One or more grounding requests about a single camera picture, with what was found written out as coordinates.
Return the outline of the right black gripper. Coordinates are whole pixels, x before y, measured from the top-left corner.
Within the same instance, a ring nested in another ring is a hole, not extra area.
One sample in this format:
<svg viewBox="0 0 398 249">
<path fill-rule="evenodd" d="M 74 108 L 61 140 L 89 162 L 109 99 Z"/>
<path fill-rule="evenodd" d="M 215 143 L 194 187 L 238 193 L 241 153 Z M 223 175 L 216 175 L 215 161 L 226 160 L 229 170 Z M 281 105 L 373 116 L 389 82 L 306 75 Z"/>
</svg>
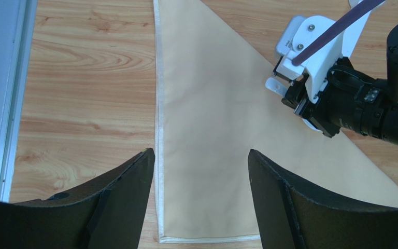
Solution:
<svg viewBox="0 0 398 249">
<path fill-rule="evenodd" d="M 345 128 L 398 146 L 398 104 L 390 100 L 386 80 L 355 70 L 349 58 L 343 57 L 328 69 L 326 87 L 317 93 L 315 103 L 305 88 L 308 81 L 305 73 L 281 101 L 310 127 L 329 138 Z"/>
</svg>

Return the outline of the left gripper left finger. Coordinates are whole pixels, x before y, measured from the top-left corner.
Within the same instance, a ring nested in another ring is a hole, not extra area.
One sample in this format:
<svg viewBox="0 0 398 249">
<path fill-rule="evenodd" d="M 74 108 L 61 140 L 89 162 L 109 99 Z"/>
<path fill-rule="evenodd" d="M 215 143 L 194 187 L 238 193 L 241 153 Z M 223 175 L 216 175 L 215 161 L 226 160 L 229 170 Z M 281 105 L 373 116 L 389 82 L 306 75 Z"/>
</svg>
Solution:
<svg viewBox="0 0 398 249">
<path fill-rule="evenodd" d="M 46 200 L 0 202 L 0 248 L 138 248 L 154 162 L 147 148 Z"/>
</svg>

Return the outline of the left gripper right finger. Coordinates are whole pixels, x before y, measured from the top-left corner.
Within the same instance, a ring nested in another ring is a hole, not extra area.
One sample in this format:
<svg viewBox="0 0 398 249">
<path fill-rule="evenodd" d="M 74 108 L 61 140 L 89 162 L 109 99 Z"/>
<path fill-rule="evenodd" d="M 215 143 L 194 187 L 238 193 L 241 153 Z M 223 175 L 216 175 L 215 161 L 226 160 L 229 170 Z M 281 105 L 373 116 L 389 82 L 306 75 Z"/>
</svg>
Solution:
<svg viewBox="0 0 398 249">
<path fill-rule="evenodd" d="M 255 149 L 248 170 L 263 248 L 398 248 L 398 208 L 327 190 Z"/>
</svg>

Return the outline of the beige cloth napkin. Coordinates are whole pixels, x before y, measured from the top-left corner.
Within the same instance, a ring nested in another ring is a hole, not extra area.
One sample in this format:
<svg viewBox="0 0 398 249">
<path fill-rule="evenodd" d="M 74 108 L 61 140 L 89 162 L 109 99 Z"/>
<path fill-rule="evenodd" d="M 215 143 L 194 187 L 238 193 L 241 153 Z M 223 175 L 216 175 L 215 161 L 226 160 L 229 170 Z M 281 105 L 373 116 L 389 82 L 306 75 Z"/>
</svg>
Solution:
<svg viewBox="0 0 398 249">
<path fill-rule="evenodd" d="M 273 66 L 201 1 L 154 1 L 155 201 L 160 243 L 259 239 L 256 149 L 357 200 L 398 208 L 398 185 L 344 134 L 312 130 L 265 87 Z"/>
</svg>

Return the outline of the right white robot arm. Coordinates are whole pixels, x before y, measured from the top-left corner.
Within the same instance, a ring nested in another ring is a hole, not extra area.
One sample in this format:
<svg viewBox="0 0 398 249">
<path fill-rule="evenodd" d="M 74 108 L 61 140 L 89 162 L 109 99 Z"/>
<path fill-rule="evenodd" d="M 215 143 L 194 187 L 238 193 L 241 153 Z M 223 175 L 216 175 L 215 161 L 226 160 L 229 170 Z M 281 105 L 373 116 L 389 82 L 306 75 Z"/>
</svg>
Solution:
<svg viewBox="0 0 398 249">
<path fill-rule="evenodd" d="M 345 128 L 398 145 L 398 25 L 387 38 L 387 78 L 375 79 L 355 70 L 341 56 L 323 74 L 326 87 L 312 103 L 304 84 L 296 81 L 282 98 L 284 105 L 327 137 Z"/>
</svg>

